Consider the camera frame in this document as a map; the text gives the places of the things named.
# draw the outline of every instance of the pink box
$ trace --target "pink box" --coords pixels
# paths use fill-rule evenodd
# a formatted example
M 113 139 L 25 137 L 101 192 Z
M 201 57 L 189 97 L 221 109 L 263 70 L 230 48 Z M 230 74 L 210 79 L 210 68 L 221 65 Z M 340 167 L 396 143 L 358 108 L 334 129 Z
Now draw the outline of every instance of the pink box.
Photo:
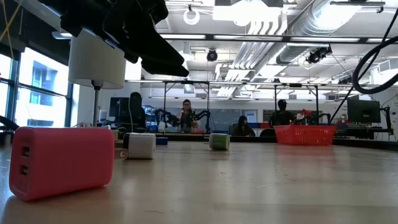
M 35 200 L 108 184 L 113 133 L 104 128 L 17 129 L 9 186 L 21 200 Z

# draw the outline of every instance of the usb port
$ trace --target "usb port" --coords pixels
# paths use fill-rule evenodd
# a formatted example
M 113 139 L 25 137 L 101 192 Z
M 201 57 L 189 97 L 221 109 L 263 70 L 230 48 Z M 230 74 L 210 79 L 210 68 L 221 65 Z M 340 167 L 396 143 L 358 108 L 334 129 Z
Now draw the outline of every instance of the usb port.
M 29 154 L 30 154 L 29 147 L 22 147 L 22 155 L 26 156 L 26 157 L 29 157 Z
M 21 166 L 21 174 L 27 175 L 27 166 Z

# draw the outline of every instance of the white cube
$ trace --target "white cube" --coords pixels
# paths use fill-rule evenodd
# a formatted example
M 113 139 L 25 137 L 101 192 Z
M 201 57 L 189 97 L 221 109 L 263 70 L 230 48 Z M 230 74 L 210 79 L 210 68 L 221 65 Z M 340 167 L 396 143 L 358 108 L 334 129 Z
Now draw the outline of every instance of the white cube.
M 149 133 L 127 133 L 123 148 L 128 149 L 129 159 L 153 159 L 156 148 L 156 135 Z

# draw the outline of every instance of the white cylinder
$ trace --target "white cylinder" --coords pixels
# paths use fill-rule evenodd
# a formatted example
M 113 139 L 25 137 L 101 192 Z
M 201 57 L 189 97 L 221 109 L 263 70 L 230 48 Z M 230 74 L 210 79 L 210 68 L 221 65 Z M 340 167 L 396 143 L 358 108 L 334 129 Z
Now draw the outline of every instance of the white cylinder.
M 124 52 L 113 49 L 101 39 L 82 31 L 72 37 L 69 56 L 69 81 L 92 86 L 102 82 L 104 89 L 122 89 L 126 72 Z
M 100 123 L 105 122 L 106 121 L 106 115 L 107 115 L 106 110 L 99 110 L 98 121 Z
M 157 127 L 157 131 L 158 132 L 165 132 L 166 130 L 166 123 L 164 123 L 163 121 L 159 122 L 159 125 Z
M 127 148 L 129 159 L 153 159 L 156 148 L 155 134 L 127 133 L 123 140 Z

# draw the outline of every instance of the man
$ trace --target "man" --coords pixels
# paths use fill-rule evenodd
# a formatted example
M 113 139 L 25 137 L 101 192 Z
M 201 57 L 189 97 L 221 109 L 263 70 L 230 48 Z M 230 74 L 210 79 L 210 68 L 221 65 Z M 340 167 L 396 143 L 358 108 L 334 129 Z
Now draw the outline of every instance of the man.
M 142 109 L 142 98 L 138 92 L 131 93 L 130 95 L 130 116 L 133 124 L 138 124 L 140 127 L 146 127 L 146 115 Z
M 269 123 L 271 127 L 275 125 L 289 125 L 290 121 L 295 121 L 296 116 L 293 115 L 291 112 L 286 111 L 287 102 L 286 100 L 279 100 L 278 107 L 279 111 L 277 112 L 276 116 L 273 114 L 270 118 Z

